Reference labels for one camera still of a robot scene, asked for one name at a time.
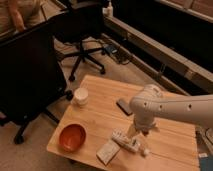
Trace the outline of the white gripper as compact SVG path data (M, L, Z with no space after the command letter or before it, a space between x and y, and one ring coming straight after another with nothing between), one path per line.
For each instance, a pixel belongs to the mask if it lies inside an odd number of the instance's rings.
M156 123L153 117L144 117L144 116L135 115L134 126L131 125L128 129L127 136L129 138L132 138L138 135L139 134L138 131L141 131L144 136L148 136L149 131L156 126Z

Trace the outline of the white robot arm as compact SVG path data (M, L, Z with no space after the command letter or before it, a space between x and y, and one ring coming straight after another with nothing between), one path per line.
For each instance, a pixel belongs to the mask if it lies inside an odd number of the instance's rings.
M154 84L146 85L129 102L134 114L127 136L148 134L155 118L165 118L213 129L213 95L167 97Z

